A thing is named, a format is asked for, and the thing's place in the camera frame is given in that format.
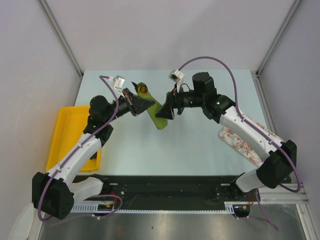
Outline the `iridescent blue knife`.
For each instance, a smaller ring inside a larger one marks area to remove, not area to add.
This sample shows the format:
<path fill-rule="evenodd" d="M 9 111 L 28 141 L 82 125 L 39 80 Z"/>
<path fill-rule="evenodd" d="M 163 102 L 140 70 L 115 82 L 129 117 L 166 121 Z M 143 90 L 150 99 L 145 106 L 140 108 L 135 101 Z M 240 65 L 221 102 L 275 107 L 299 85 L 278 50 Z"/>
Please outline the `iridescent blue knife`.
<path fill-rule="evenodd" d="M 135 83 L 135 82 L 133 82 L 133 81 L 132 81 L 131 83 L 132 83 L 132 85 L 133 85 L 134 89 L 135 89 L 135 90 L 137 90 L 137 88 L 138 88 L 138 84 L 137 84 L 137 83 Z"/>

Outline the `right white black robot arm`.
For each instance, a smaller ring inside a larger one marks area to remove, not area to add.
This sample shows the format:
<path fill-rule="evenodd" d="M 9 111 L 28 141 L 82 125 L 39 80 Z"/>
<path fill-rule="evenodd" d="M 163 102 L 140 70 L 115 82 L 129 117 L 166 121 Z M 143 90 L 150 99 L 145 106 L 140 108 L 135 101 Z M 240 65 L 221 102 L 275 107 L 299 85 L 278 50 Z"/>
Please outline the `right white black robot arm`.
<path fill-rule="evenodd" d="M 166 94 L 165 103 L 156 117 L 173 120 L 174 110 L 181 115 L 184 108 L 201 108 L 209 120 L 232 130 L 254 150 L 262 160 L 262 165 L 231 182 L 230 194 L 235 200 L 242 201 L 253 189 L 263 186 L 274 189 L 279 186 L 296 167 L 297 145 L 292 140 L 284 141 L 267 132 L 240 111 L 229 97 L 218 94 L 214 79 L 208 72 L 194 74 L 193 89 L 189 91 L 182 89 L 184 76 L 179 70 L 169 74 L 175 85 Z"/>

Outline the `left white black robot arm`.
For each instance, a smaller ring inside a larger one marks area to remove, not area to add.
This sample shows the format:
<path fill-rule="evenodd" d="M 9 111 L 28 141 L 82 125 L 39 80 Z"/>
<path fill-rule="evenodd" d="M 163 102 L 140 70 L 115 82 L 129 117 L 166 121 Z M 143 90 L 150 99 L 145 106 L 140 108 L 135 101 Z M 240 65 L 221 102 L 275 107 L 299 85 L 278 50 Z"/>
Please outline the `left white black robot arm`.
<path fill-rule="evenodd" d="M 155 101 L 132 93 L 128 88 L 120 97 L 108 102 L 102 95 L 93 97 L 89 104 L 87 125 L 78 142 L 68 154 L 46 173 L 37 172 L 32 178 L 32 203 L 40 221 L 49 218 L 64 219 L 73 206 L 89 198 L 105 200 L 111 188 L 106 177 L 94 174 L 74 182 L 86 162 L 109 140 L 113 127 L 110 123 L 130 113 L 138 116 L 153 106 Z"/>

